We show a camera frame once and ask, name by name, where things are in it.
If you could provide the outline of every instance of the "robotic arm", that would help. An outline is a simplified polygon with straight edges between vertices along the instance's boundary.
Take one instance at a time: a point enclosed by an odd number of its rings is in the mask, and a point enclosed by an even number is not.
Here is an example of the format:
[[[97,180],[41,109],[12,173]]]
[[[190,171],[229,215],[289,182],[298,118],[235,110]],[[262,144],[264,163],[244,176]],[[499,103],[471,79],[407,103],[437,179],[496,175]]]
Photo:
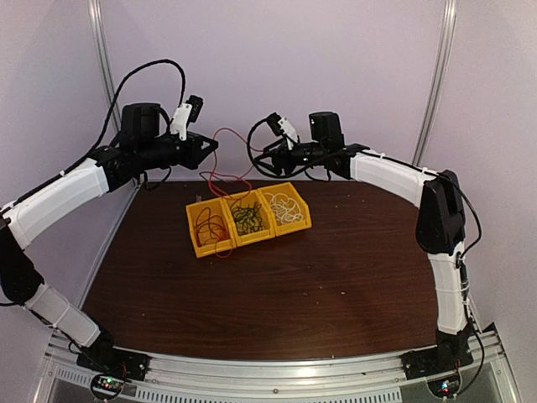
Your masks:
[[[279,139],[254,157],[250,144],[262,123],[267,123]],[[435,278],[437,345],[405,354],[404,370],[408,379],[414,379],[471,364],[472,356],[467,352],[472,325],[467,315],[464,264],[466,218],[455,173],[417,168],[364,145],[345,145],[336,113],[312,113],[310,131],[314,141],[300,143],[287,119],[273,113],[250,131],[248,156],[268,177],[290,178],[314,166],[324,166],[340,177],[380,187],[418,207],[416,239],[427,253]]]
[[[215,140],[186,131],[197,119],[201,105],[201,98],[191,97],[178,107],[180,113],[175,114],[172,124],[159,104],[127,105],[122,112],[122,129],[112,145],[95,149],[71,172],[2,208],[0,283],[5,296],[62,331],[83,352],[78,360],[82,366],[113,371],[121,362],[129,378],[143,379],[147,356],[113,348],[112,335],[50,287],[24,250],[76,208],[139,178],[146,170],[175,165],[196,169],[218,146]],[[161,114],[171,130],[159,136]]]

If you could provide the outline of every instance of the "brown tabletop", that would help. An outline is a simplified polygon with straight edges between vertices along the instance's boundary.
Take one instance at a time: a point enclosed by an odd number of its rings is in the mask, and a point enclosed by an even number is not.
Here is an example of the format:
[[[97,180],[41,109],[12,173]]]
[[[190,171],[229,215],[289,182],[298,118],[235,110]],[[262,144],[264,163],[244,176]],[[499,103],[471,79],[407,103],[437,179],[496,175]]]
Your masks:
[[[361,183],[294,185],[313,227],[228,259],[194,255],[185,205],[212,198],[205,182],[140,191],[84,309],[120,347],[209,359],[351,357],[433,344],[434,282],[414,239],[417,210]]]

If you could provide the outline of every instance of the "wood grain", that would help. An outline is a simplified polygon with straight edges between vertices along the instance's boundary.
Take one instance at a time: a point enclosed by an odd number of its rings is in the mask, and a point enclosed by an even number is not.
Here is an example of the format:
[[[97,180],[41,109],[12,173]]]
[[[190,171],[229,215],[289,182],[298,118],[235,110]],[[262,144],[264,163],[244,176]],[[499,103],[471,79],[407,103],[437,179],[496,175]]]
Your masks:
[[[84,309],[120,347],[210,359],[350,357],[434,343],[417,211],[366,184],[294,185],[313,228],[228,259],[197,259],[190,242],[185,205],[211,198],[206,183],[140,191]]]

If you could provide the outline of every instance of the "yellow container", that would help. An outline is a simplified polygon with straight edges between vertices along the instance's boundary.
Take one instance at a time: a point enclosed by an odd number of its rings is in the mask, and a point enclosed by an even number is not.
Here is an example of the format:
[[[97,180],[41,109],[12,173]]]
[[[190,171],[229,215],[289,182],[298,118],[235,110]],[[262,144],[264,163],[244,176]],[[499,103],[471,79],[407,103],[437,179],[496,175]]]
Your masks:
[[[277,237],[311,228],[310,209],[291,182],[261,187],[258,192],[263,194],[263,202],[272,212]]]
[[[263,202],[263,195],[258,191],[247,191],[243,193],[237,193],[222,199],[227,205],[227,219],[229,227],[231,229],[232,237],[234,238],[237,246],[245,246],[254,242],[264,241],[276,236],[274,231],[274,218],[272,217],[270,208]],[[258,230],[251,232],[251,228],[243,228],[241,221],[236,222],[236,218],[239,218],[245,213],[245,208],[258,207],[257,216],[261,220],[256,221],[254,225],[258,225]]]
[[[186,206],[190,238],[196,257],[202,258],[237,247],[226,209],[227,204],[222,199],[211,199]]]

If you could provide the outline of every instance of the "white wall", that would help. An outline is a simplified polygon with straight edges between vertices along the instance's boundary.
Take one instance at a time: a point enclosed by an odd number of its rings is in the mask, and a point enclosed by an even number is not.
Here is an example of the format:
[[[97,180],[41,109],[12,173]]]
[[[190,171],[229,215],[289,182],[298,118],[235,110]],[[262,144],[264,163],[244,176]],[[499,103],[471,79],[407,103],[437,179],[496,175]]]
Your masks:
[[[467,261],[472,294],[482,324],[498,325],[526,402],[537,401],[535,27],[536,1],[459,3],[424,161],[456,171],[482,219],[484,239]]]
[[[0,205],[65,168],[95,141],[106,101],[87,2],[0,4]],[[28,250],[45,279],[78,302],[130,189],[89,203]],[[5,301],[0,291],[0,301]],[[0,308],[1,402],[29,400],[48,331]]]
[[[228,126],[246,135],[278,111],[308,139],[308,114],[333,110],[347,142],[405,160],[420,132],[443,8],[441,0],[102,2],[115,81],[152,59],[179,61],[187,94],[206,101],[193,131],[212,136]],[[143,72],[122,104],[175,110],[179,83],[168,66]],[[265,133],[265,144],[274,141]],[[242,174],[249,167],[244,147],[226,136],[219,135],[219,171]],[[198,178],[181,168],[173,177]]]

